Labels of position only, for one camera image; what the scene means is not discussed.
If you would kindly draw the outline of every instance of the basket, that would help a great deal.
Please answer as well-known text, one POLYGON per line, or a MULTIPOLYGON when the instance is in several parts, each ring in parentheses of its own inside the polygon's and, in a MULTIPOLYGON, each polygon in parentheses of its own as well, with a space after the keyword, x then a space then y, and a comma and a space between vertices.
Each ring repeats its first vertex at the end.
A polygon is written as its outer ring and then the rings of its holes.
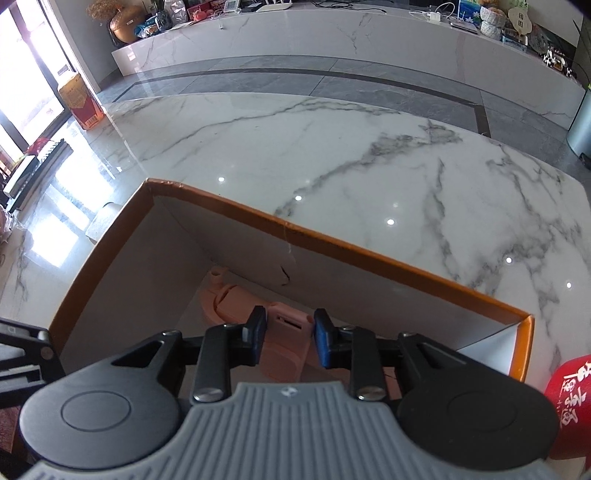
POLYGON ((493 40, 501 39, 501 28, 491 25, 488 22, 482 22, 480 25, 480 32, 493 40))
POLYGON ((504 27, 507 22, 507 16, 498 8, 481 7, 480 18, 493 27, 504 27))

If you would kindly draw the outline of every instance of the gray trash can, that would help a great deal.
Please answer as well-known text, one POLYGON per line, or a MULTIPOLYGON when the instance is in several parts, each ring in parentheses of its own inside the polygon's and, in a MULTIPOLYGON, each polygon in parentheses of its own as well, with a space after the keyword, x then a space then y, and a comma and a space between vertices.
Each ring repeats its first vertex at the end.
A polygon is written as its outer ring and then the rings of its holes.
POLYGON ((587 90, 579 113, 566 135, 570 149, 580 158, 581 154, 591 157, 591 90, 587 90))

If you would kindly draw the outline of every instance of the red bag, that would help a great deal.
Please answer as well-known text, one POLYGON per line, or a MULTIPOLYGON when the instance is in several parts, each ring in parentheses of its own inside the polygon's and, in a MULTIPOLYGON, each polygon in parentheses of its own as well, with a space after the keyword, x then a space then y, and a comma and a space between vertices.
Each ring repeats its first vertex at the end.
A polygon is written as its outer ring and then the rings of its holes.
POLYGON ((560 431, 550 458, 587 457, 591 466, 591 355, 569 360, 550 379, 545 395, 556 408, 560 431))

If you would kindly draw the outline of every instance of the gray ribbed cover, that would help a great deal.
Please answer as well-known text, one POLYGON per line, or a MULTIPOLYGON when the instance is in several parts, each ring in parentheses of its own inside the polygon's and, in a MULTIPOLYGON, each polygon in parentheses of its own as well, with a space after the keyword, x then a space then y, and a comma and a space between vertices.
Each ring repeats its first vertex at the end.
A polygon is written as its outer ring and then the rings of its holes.
POLYGON ((354 400, 339 382, 239 384, 223 402, 192 407, 174 438, 134 465, 84 473, 39 462, 23 478, 558 479, 541 460, 490 473, 446 464, 411 443, 386 405, 354 400))

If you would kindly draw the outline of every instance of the black circular disc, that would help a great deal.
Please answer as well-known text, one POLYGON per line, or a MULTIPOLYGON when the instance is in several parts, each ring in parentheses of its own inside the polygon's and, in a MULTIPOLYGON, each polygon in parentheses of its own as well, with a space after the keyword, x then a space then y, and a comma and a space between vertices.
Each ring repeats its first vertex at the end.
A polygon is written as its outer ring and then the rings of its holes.
POLYGON ((442 370, 413 388, 400 402, 397 418, 427 452, 481 471, 544 458, 558 433, 554 407, 540 392, 470 366, 442 370))
POLYGON ((80 372, 37 391, 22 407, 22 437, 40 458, 110 469, 148 456, 177 431, 178 402, 149 372, 111 368, 104 382, 80 372))

